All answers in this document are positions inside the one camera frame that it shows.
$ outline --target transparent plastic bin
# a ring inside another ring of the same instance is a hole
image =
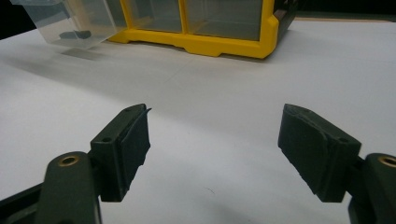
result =
[[[259,40],[262,0],[185,0],[189,34]]]
[[[50,44],[88,49],[125,28],[125,19],[115,22],[106,0],[11,0],[23,5],[38,31]],[[120,3],[111,9],[122,15]]]
[[[178,0],[127,0],[133,27],[142,30],[181,32]]]

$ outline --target brass insert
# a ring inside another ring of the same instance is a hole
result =
[[[396,168],[396,159],[394,159],[393,157],[382,156],[379,157],[378,160],[387,166]]]
[[[67,156],[59,160],[58,165],[59,166],[71,166],[74,165],[78,162],[79,157],[78,156]]]

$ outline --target clear plastic container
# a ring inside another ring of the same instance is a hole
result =
[[[262,0],[186,0],[189,33],[259,40]]]
[[[87,49],[125,28],[125,20],[114,22],[106,0],[11,0],[11,3],[23,5],[51,44]],[[120,6],[113,4],[112,9],[120,10]]]
[[[177,0],[129,0],[135,29],[180,33]]]

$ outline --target black background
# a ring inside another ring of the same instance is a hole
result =
[[[299,10],[395,16],[396,0],[300,0]],[[0,27],[0,39],[35,29],[23,7],[9,0],[0,0]]]

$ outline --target white table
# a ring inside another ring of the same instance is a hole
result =
[[[53,158],[90,150],[124,107],[145,103],[151,149],[104,223],[349,223],[321,203],[276,141],[285,103],[396,154],[396,24],[295,21],[265,60],[105,42],[0,41],[0,199],[40,183]]]

